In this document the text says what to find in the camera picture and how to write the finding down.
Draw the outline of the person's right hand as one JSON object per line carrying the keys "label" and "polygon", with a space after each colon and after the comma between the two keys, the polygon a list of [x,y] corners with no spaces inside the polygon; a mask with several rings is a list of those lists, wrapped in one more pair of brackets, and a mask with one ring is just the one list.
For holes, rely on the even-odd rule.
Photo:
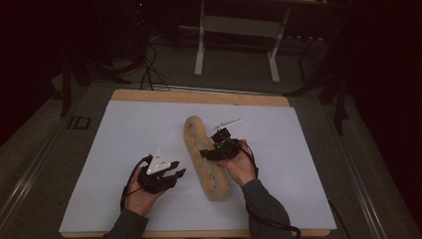
{"label": "person's right hand", "polygon": [[257,178],[257,169],[253,152],[247,145],[247,141],[241,139],[240,145],[242,149],[235,158],[220,160],[216,164],[224,167],[239,186],[244,186]]}

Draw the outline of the white table mat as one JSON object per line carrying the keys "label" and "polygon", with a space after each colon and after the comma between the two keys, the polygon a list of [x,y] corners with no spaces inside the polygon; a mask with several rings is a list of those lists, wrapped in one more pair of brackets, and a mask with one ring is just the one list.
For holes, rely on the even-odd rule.
{"label": "white table mat", "polygon": [[252,148],[259,177],[302,231],[336,225],[297,114],[292,108],[111,101],[66,210],[66,237],[103,233],[119,214],[121,191],[134,166],[162,152],[185,174],[152,207],[149,233],[242,231],[248,214],[241,189],[230,185],[221,201],[209,200],[183,140],[187,118],[199,116],[209,134],[224,122]]}

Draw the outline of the person's left hand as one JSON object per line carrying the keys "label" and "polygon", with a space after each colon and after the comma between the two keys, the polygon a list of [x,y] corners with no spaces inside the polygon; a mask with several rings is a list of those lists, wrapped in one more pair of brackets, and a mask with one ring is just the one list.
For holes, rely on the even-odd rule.
{"label": "person's left hand", "polygon": [[140,169],[138,168],[129,181],[127,195],[124,198],[124,208],[138,215],[146,216],[163,191],[156,194],[144,191],[137,182],[139,173]]}

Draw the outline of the white metal stand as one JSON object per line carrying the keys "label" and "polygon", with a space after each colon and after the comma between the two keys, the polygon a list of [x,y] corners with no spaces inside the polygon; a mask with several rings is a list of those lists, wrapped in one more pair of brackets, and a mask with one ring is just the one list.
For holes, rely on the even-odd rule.
{"label": "white metal stand", "polygon": [[281,82],[281,77],[279,75],[278,66],[276,62],[276,56],[278,54],[279,47],[287,27],[287,23],[291,15],[291,7],[288,7],[284,10],[284,14],[282,15],[282,20],[280,22],[207,15],[205,13],[205,9],[206,0],[201,0],[199,19],[199,41],[194,68],[195,77],[201,77],[203,73],[205,33],[213,32],[273,38],[275,40],[275,44],[273,49],[267,53],[268,64],[270,68],[272,82],[274,84],[279,84]]}

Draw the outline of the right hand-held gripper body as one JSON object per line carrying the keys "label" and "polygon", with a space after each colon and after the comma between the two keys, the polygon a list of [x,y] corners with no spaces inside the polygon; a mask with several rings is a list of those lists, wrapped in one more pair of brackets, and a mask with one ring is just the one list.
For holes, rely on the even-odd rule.
{"label": "right hand-held gripper body", "polygon": [[238,138],[232,138],[227,127],[240,121],[241,119],[235,119],[221,122],[214,127],[216,132],[211,136],[211,139],[214,142],[214,149],[216,150],[214,155],[219,157],[220,160],[233,159],[239,153],[241,149],[240,140]]}

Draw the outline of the metal floor rail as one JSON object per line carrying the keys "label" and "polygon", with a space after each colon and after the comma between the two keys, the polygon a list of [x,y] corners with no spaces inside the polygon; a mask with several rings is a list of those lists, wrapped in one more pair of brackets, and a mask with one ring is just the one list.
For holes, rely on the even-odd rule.
{"label": "metal floor rail", "polygon": [[378,214],[373,206],[373,202],[369,196],[368,190],[366,189],[362,177],[357,170],[354,158],[350,152],[349,147],[346,145],[343,136],[337,131],[331,110],[328,107],[321,108],[325,118],[328,120],[330,130],[335,134],[335,139],[340,146],[341,153],[344,156],[346,168],[350,177],[351,185],[359,202],[361,211],[364,215],[366,224],[368,225],[369,231],[373,239],[387,239],[385,230],[379,220]]}
{"label": "metal floor rail", "polygon": [[33,156],[31,163],[15,184],[11,194],[7,197],[5,204],[0,208],[0,231],[5,230],[7,225],[18,211],[20,205],[26,198],[26,195],[32,188],[36,177],[44,164],[45,158],[49,154],[57,137],[62,129],[54,129],[42,144],[41,148]]}

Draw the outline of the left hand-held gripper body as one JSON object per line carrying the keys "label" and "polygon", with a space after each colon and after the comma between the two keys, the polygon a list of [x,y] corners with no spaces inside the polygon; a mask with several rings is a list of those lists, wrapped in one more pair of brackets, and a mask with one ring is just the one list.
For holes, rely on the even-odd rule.
{"label": "left hand-held gripper body", "polygon": [[170,162],[165,158],[160,150],[155,154],[149,154],[139,162],[140,173],[137,182],[141,188],[149,193],[156,194],[175,186],[176,183],[170,180],[170,176],[165,176],[164,171]]}

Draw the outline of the tan plush pad black lining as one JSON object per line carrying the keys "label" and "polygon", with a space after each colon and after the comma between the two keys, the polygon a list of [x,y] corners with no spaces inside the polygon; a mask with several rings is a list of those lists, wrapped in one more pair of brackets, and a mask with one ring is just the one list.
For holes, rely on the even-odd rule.
{"label": "tan plush pad black lining", "polygon": [[200,117],[191,116],[185,121],[183,137],[205,195],[211,201],[222,201],[229,191],[228,178],[223,167],[200,154],[202,149],[213,148]]}

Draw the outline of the black stand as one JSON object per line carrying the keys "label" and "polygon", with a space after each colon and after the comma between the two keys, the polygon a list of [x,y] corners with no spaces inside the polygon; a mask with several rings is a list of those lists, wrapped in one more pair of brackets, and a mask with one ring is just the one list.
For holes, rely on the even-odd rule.
{"label": "black stand", "polygon": [[316,71],[306,79],[303,68],[303,59],[307,51],[312,47],[316,39],[312,39],[300,54],[299,68],[305,81],[305,85],[297,90],[284,93],[285,97],[297,97],[313,89],[323,87],[318,99],[321,104],[328,105],[335,101],[334,127],[336,131],[343,135],[342,121],[348,119],[345,111],[346,86],[350,77],[350,70],[346,67],[346,62],[341,58],[341,38],[343,28],[346,25],[345,20],[340,20],[336,24],[324,26],[321,28],[323,41],[327,45],[327,50],[321,59]]}
{"label": "black stand", "polygon": [[119,77],[118,74],[126,73],[136,68],[136,63],[129,64],[117,69],[108,68],[99,62],[83,54],[67,54],[63,57],[62,64],[62,89],[57,91],[55,98],[62,101],[61,117],[64,117],[72,104],[72,84],[71,78],[75,76],[80,85],[88,86],[91,77],[88,68],[102,74],[107,79],[119,83],[128,84],[127,80]]}

